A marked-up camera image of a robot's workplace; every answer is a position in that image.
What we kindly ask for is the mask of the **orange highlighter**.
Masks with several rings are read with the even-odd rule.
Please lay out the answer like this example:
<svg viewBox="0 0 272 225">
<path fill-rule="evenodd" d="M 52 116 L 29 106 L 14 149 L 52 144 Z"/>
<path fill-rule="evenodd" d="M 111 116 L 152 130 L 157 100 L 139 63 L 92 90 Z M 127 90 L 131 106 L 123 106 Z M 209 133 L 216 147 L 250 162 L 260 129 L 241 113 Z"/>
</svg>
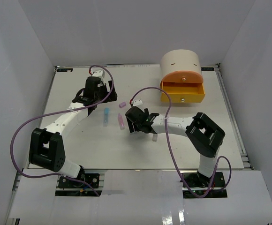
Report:
<svg viewBox="0 0 272 225">
<path fill-rule="evenodd" d="M 158 139 L 158 135 L 157 135 L 157 134 L 153 134 L 152 140 L 153 140 L 154 142 L 156 142 L 157 139 Z"/>
</svg>

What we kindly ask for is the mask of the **yellow drawer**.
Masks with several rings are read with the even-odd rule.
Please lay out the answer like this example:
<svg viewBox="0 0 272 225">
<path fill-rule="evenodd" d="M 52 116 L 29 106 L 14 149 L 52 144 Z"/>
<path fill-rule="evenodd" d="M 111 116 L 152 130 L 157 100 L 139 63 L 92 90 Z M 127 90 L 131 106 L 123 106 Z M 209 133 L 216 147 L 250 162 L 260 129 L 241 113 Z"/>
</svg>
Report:
<svg viewBox="0 0 272 225">
<path fill-rule="evenodd" d="M 172 103 L 201 103 L 205 97 L 202 83 L 161 82 L 160 88 L 170 96 Z"/>
</svg>

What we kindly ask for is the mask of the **orange top drawer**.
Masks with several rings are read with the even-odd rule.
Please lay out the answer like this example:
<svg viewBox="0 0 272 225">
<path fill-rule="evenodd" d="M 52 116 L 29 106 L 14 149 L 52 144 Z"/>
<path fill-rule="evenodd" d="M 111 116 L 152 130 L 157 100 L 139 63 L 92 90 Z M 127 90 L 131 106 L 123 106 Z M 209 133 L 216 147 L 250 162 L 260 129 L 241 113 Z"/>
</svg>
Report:
<svg viewBox="0 0 272 225">
<path fill-rule="evenodd" d="M 203 83 L 204 79 L 200 73 L 194 71 L 174 71 L 161 80 L 167 83 Z"/>
</svg>

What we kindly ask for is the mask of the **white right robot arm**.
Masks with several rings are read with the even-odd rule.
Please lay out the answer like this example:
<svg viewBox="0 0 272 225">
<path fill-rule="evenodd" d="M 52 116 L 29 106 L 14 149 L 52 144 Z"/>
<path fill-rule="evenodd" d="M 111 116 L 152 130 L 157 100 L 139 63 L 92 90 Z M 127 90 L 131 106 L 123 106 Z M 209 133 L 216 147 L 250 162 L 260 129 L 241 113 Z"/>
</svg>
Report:
<svg viewBox="0 0 272 225">
<path fill-rule="evenodd" d="M 205 188 L 210 186 L 215 177 L 213 170 L 218 151 L 223 143 L 225 132 L 203 112 L 193 117 L 166 117 L 159 113 L 149 113 L 148 109 L 131 107 L 126 113 L 131 133 L 164 134 L 165 122 L 169 134 L 188 138 L 200 154 L 199 168 L 194 175 L 184 177 L 190 187 Z"/>
</svg>

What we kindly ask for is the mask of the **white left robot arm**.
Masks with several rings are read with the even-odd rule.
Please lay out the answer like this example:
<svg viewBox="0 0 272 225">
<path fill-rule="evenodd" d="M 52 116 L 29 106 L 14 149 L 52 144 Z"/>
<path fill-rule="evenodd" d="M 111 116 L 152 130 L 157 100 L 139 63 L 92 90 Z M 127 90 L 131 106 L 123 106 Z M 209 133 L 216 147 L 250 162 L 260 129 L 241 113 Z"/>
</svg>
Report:
<svg viewBox="0 0 272 225">
<path fill-rule="evenodd" d="M 66 159 L 63 139 L 82 120 L 86 119 L 96 109 L 93 104 L 101 101 L 117 100 L 115 90 L 107 90 L 112 81 L 105 82 L 103 75 L 92 75 L 86 79 L 85 88 L 79 90 L 69 106 L 69 112 L 61 115 L 53 123 L 43 129 L 36 128 L 31 134 L 29 162 L 55 173 L 69 177 L 74 187 L 80 187 L 85 182 L 81 166 Z"/>
</svg>

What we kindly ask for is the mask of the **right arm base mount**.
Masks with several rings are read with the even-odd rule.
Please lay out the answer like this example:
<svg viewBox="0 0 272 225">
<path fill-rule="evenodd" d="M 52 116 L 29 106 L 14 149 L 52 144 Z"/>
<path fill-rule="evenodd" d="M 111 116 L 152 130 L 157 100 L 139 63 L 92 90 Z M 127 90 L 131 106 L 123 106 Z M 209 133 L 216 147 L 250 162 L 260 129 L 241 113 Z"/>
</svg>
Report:
<svg viewBox="0 0 272 225">
<path fill-rule="evenodd" d="M 209 180 L 205 177 L 199 177 L 196 172 L 182 173 L 184 180 L 197 195 L 203 195 L 209 186 Z M 184 199 L 194 199 L 187 187 L 182 183 L 182 192 Z M 205 198 L 227 198 L 226 181 L 223 172 L 216 172 L 210 191 Z"/>
</svg>

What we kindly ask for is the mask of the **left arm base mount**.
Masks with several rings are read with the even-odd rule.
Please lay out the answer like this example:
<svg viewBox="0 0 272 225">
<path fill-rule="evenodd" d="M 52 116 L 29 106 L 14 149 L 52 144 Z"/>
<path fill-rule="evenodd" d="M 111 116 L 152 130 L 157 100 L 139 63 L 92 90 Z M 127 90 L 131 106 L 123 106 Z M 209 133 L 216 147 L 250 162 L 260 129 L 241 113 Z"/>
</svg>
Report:
<svg viewBox="0 0 272 225">
<path fill-rule="evenodd" d="M 69 180 L 60 176 L 57 181 L 55 196 L 66 197 L 99 197 L 104 186 L 104 175 L 94 172 L 85 172 L 81 175 L 83 182 Z"/>
</svg>

